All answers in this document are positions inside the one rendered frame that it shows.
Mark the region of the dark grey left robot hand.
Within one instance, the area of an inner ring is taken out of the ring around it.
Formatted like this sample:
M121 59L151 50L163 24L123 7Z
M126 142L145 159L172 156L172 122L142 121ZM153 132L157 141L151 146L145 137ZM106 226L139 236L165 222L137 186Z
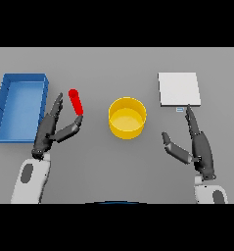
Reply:
M54 142L61 143L76 135L81 127L83 115L76 115L75 120L66 127L56 131L56 125L63 109L63 93L55 100L49 113L45 115L36 133L31 155L34 159L41 161Z

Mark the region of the pale square measuring scale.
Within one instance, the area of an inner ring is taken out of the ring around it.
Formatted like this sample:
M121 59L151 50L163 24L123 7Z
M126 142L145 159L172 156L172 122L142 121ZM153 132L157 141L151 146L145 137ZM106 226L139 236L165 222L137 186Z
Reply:
M158 73L162 107L200 107L200 90L195 73Z

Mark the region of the yellow bowl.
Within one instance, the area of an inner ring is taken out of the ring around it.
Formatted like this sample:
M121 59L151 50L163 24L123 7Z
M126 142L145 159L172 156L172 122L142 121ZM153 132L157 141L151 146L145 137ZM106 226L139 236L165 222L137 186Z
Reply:
M132 97L121 97L109 108L109 128L120 139L133 139L144 128L147 111L141 101Z

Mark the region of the blue tray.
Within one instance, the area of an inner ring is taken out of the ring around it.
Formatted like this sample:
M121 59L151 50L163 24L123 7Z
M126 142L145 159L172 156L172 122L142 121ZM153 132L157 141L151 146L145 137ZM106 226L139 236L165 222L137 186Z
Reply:
M3 74L0 86L0 143L33 143L44 118L46 74Z

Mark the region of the red beaker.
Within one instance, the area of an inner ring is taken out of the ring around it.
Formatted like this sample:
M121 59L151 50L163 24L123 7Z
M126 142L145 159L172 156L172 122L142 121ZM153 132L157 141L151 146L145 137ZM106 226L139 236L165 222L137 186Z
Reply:
M78 116L83 115L83 107L79 98L79 93L76 89L72 88L69 90L69 98L74 108L75 113Z

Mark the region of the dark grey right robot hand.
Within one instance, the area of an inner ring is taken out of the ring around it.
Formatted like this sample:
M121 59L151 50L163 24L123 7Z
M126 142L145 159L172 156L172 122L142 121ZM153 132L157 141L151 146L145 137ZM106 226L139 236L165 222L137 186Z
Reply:
M214 180L216 175L214 173L211 146L205 133L199 130L197 119L190 105L187 106L185 119L192 140L192 152L189 153L172 142L165 131L162 133L164 150L168 155L185 165L193 163L195 170L202 175L203 180Z

